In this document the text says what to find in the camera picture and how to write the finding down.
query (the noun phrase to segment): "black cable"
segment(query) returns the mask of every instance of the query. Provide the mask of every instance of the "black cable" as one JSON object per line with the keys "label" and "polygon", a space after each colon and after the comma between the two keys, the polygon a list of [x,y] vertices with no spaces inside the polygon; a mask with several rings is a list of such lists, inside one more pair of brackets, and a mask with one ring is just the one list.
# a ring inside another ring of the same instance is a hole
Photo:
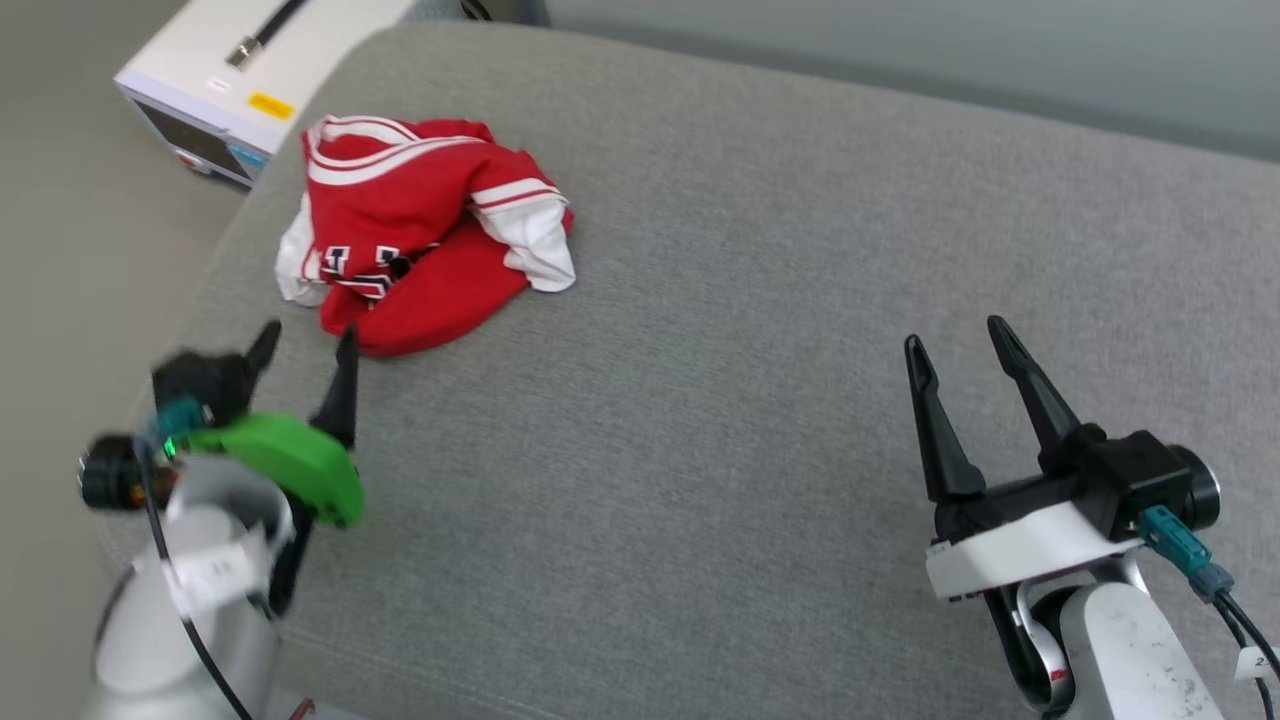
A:
{"label": "black cable", "polygon": [[[141,438],[134,438],[133,441],[133,454],[138,459],[138,473],[142,478],[142,495],[147,500],[147,520],[151,523],[151,538],[156,543],[156,553],[160,556],[161,566],[169,565],[169,544],[164,539],[164,528],[160,527],[160,511],[156,509],[156,496],[155,489],[151,487],[155,483],[155,473],[152,473],[152,452],[147,443]],[[236,694],[236,689],[232,688],[227,678],[223,676],[223,671],[218,669],[218,662],[214,661],[214,656],[209,653],[209,648],[205,647],[205,641],[200,638],[200,632],[196,630],[196,624],[189,619],[182,621],[182,626],[187,630],[187,638],[191,639],[191,647],[195,648],[196,656],[200,657],[200,662],[204,664],[205,670],[214,679],[214,684],[218,689],[223,691],[223,697],[230,703],[232,710],[236,711],[236,716],[239,720],[253,720],[253,716],[248,714],[244,703],[241,702],[239,697]]]}
{"label": "black cable", "polygon": [[284,27],[284,23],[289,22],[293,13],[297,13],[298,8],[301,8],[306,1],[307,0],[288,0],[284,5],[280,5],[280,9],[271,15],[271,19],[266,20],[262,29],[257,31],[253,40],[261,42],[262,45],[270,42],[271,38],[275,37],[275,33],[280,32],[280,28]]}
{"label": "black cable", "polygon": [[481,3],[480,0],[466,0],[466,4],[475,8],[475,10],[480,13],[480,17],[484,19],[484,22],[486,23],[493,22],[493,15],[489,14],[489,9],[484,6],[484,3]]}
{"label": "black cable", "polygon": [[129,580],[133,579],[133,568],[127,569],[120,579],[115,582],[115,587],[111,588],[111,594],[106,597],[106,606],[102,607],[102,615],[97,619],[97,629],[93,630],[93,650],[97,655],[99,646],[102,644],[102,635],[106,634],[106,623],[111,619],[111,612],[115,611],[115,606],[120,602],[120,596],[124,594],[124,588],[129,585]]}
{"label": "black cable", "polygon": [[[1226,629],[1231,630],[1231,637],[1235,638],[1235,643],[1240,646],[1240,650],[1249,647],[1249,642],[1245,639],[1244,633],[1240,632],[1240,625],[1231,618],[1231,614],[1226,610],[1226,605],[1219,600],[1213,603],[1213,609],[1217,614],[1222,616],[1222,621],[1226,623]],[[1267,720],[1275,720],[1276,711],[1275,706],[1271,703],[1271,692],[1267,689],[1267,682],[1262,678],[1256,678],[1254,682],[1258,684],[1258,694],[1262,696],[1262,711],[1266,714]]]}
{"label": "black cable", "polygon": [[1262,632],[1258,630],[1258,626],[1253,624],[1253,620],[1249,620],[1249,616],[1240,609],[1240,605],[1235,602],[1230,591],[1219,592],[1217,602],[1221,602],[1222,606],[1235,618],[1235,620],[1240,623],[1244,632],[1253,639],[1253,644],[1258,646],[1258,650],[1262,651],[1262,656],[1267,659],[1267,662],[1271,665],[1271,671],[1275,673],[1276,679],[1280,680],[1280,659],[1276,657],[1276,651],[1271,648],[1271,643],[1267,642],[1267,638],[1262,637]]}

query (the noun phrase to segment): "gray fabric cushion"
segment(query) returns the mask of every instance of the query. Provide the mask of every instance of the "gray fabric cushion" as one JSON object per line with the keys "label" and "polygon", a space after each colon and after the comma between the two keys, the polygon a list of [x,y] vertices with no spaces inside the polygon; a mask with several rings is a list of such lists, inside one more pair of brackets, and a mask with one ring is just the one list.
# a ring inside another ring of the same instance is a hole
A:
{"label": "gray fabric cushion", "polygon": [[[489,123],[572,200],[580,279],[365,364],[367,518],[308,550],[284,684],[379,720],[1028,717],[986,607],[932,596],[902,364],[922,333],[972,459],[1030,474],[988,313],[1083,418],[1216,466],[1206,537],[1280,634],[1276,167],[502,26],[390,31],[326,113]],[[289,145],[182,337],[280,315],[257,406],[300,414],[334,347],[271,277],[302,188]],[[1216,615],[1146,568],[1256,715]]]}

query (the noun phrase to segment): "black cable connector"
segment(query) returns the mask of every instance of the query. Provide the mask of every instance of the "black cable connector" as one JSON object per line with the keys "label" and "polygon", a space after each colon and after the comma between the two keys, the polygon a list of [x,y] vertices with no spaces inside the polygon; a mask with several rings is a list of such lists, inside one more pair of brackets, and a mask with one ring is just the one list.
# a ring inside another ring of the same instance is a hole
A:
{"label": "black cable connector", "polygon": [[289,22],[289,18],[298,12],[307,0],[285,0],[284,5],[280,5],[278,10],[271,15],[266,24],[257,31],[256,35],[251,35],[244,40],[241,40],[239,45],[232,50],[232,54],[227,56],[227,64],[241,69],[244,63],[248,61],[259,50],[266,47],[266,44],[275,37],[275,33],[280,32],[284,23]]}
{"label": "black cable connector", "polygon": [[[160,565],[166,566],[172,562],[169,560],[169,543],[164,539],[164,528],[160,525],[160,511],[156,509],[155,488],[155,471],[151,466],[155,454],[147,442],[142,438],[133,439],[133,452],[138,459],[138,473],[142,479],[142,495],[147,501],[147,520],[151,523],[151,538],[156,543],[156,555],[160,557]],[[184,619],[182,626],[187,630],[187,638],[191,639],[191,647],[196,651],[196,656],[200,657],[200,662],[209,671],[209,675],[214,679],[214,684],[218,689],[223,692],[223,697],[230,703],[232,710],[236,711],[236,717],[239,720],[253,720],[253,716],[248,714],[244,703],[241,702],[239,696],[236,694],[236,689],[232,688],[230,683],[219,670],[218,662],[214,656],[209,653],[209,648],[205,647],[205,641],[201,639],[200,632],[196,629],[196,624],[191,619]]]}

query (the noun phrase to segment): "white stripe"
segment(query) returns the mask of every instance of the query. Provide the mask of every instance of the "white stripe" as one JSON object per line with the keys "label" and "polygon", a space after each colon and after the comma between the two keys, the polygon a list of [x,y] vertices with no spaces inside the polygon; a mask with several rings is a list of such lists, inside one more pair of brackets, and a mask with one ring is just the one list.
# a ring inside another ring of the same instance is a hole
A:
{"label": "white stripe", "polygon": [[404,145],[406,142],[421,140],[419,136],[404,131],[406,128],[403,126],[397,129],[383,123],[364,120],[352,123],[330,122],[320,127],[320,132],[325,140],[337,140],[344,135],[371,137],[388,145]]}
{"label": "white stripe", "polygon": [[411,163],[417,158],[420,158],[421,155],[425,155],[433,150],[440,150],[442,147],[451,147],[453,145],[465,145],[468,142],[484,142],[484,141],[476,137],[457,137],[457,138],[447,138],[442,142],[434,142],[430,145],[424,143],[424,145],[407,146],[403,149],[404,151],[399,152],[398,155],[393,155],[385,160],[381,160],[369,167],[356,168],[349,170],[330,169],[317,163],[311,163],[311,167],[307,168],[307,177],[321,184],[335,184],[335,186],[357,184],[365,181],[381,177],[394,170],[396,168],[404,165],[406,163]]}
{"label": "white stripe", "polygon": [[471,210],[474,213],[481,213],[484,215],[493,215],[495,213],[504,213],[515,208],[525,208],[527,205],[534,205],[538,202],[549,202],[549,204],[568,206],[568,199],[558,192],[539,192],[538,195],[529,195],[518,200],[512,200],[511,202],[502,202],[499,205],[490,205],[488,208],[471,205]]}
{"label": "white stripe", "polygon": [[[385,142],[390,145],[390,147],[353,160],[334,160],[320,152],[321,141],[337,140],[347,135],[370,137],[378,140],[379,142]],[[362,168],[380,163],[416,143],[434,143],[465,137],[470,136],[417,137],[411,129],[396,120],[376,118],[372,115],[352,115],[348,118],[334,118],[333,115],[329,115],[307,131],[311,159],[333,169]]]}
{"label": "white stripe", "polygon": [[488,205],[490,202],[497,202],[499,200],[506,200],[508,197],[515,197],[517,195],[529,195],[539,190],[549,190],[552,192],[559,192],[553,186],[538,178],[525,178],[522,181],[508,182],[507,184],[499,184],[498,187],[490,187],[489,190],[480,190],[471,193],[471,201],[476,205]]}
{"label": "white stripe", "polygon": [[404,123],[401,123],[399,120],[393,120],[390,118],[379,118],[376,115],[347,115],[346,118],[335,118],[333,115],[329,115],[324,119],[324,122],[338,126],[372,123],[399,131],[399,133],[403,135],[406,140],[417,140],[419,137],[419,135],[412,129],[410,129],[408,126],[406,126]]}
{"label": "white stripe", "polygon": [[302,279],[324,282],[324,277],[320,274],[320,251],[315,247],[307,250],[307,258],[302,261]]}
{"label": "white stripe", "polygon": [[365,168],[365,167],[369,167],[369,165],[374,165],[376,163],[381,163],[381,161],[387,160],[388,158],[392,158],[393,155],[398,155],[401,152],[406,152],[408,150],[412,150],[415,147],[421,147],[424,145],[425,146],[436,146],[436,145],[443,146],[443,145],[457,145],[458,142],[484,142],[484,141],[480,140],[480,138],[476,138],[476,137],[466,136],[466,135],[456,135],[456,136],[452,136],[452,137],[428,137],[428,138],[424,138],[424,140],[419,140],[416,142],[407,142],[404,145],[394,145],[394,146],[388,147],[385,150],[379,150],[378,152],[374,152],[372,155],[366,155],[364,158],[356,158],[355,160],[334,160],[332,158],[328,158],[323,152],[320,152],[319,146],[315,146],[315,147],[311,149],[311,160],[312,160],[312,163],[316,163],[319,165],[324,165],[325,168],[329,168],[329,169],[334,169],[334,170],[349,170],[349,169]]}

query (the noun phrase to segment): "white box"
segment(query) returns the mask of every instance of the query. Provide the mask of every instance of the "white box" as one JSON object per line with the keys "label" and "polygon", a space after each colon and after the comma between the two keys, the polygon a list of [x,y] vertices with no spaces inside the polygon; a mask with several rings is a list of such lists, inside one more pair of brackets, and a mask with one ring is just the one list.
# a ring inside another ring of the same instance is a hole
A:
{"label": "white box", "polygon": [[[283,0],[191,0],[115,82],[189,168],[252,186],[343,56],[422,15],[416,0],[310,0],[239,69],[227,63]],[[445,17],[457,3],[439,3]]]}

